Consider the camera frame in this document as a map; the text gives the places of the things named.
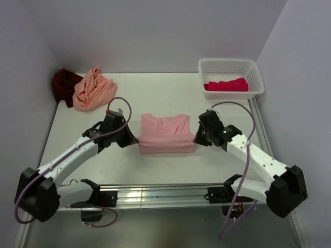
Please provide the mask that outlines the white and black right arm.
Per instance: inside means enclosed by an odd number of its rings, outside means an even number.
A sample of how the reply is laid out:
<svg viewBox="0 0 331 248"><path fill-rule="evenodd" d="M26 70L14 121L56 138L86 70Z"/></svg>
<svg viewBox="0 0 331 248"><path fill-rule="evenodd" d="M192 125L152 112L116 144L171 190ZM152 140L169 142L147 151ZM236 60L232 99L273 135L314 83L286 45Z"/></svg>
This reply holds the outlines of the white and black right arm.
<svg viewBox="0 0 331 248"><path fill-rule="evenodd" d="M222 148L253 169L261 181L235 174L221 187L208 188L207 199L211 204L230 203L242 197L267 204L277 216L285 218L307 197L303 171L296 165L289 167L249 141L233 125L224 126L217 113L208 110L199 116L199 128L194 143Z"/></svg>

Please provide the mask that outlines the light pink t-shirt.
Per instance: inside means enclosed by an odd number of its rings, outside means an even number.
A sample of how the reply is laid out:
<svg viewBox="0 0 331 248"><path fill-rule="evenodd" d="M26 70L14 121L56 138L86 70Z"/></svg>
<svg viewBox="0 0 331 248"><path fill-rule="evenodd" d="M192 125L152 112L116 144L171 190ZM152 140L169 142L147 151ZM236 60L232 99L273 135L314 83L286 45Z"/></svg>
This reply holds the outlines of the light pink t-shirt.
<svg viewBox="0 0 331 248"><path fill-rule="evenodd" d="M141 115L139 152L192 153L195 150L194 135L190 132L190 117L179 114L170 117Z"/></svg>

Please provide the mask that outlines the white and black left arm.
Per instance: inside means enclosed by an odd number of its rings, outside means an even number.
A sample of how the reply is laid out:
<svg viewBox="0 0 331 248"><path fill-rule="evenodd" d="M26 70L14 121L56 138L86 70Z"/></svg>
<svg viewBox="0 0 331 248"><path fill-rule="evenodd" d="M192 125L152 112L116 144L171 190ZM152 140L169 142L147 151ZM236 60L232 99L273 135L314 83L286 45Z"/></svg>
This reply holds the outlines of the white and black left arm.
<svg viewBox="0 0 331 248"><path fill-rule="evenodd" d="M83 132L82 136L63 154L48 164L25 169L19 179L15 196L14 217L20 224L28 224L19 217L22 209L33 220L45 222L58 209L79 207L103 208L100 185L82 179L74 185L62 186L64 180L90 158L116 143L120 148L138 144L129 129L130 119L123 114L107 111L103 121Z"/></svg>

